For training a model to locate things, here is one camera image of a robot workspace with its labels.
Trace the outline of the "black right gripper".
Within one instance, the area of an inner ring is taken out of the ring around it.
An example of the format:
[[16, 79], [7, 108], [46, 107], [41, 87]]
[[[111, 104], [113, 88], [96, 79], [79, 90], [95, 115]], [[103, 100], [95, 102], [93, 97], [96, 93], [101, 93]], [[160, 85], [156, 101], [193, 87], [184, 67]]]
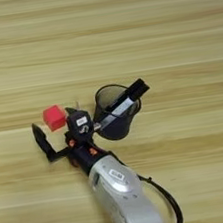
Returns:
[[[78, 112], [77, 109], [72, 107], [66, 107], [65, 110], [69, 115]], [[96, 146], [93, 140], [93, 132], [75, 133], [67, 131], [64, 134], [67, 148], [56, 151], [52, 148], [40, 127], [36, 124], [32, 124], [32, 131], [36, 143], [44, 152], [49, 162], [54, 162], [62, 157], [68, 156], [69, 162], [71, 162], [73, 166], [80, 167], [87, 175], [96, 162], [109, 154], [107, 151]]]

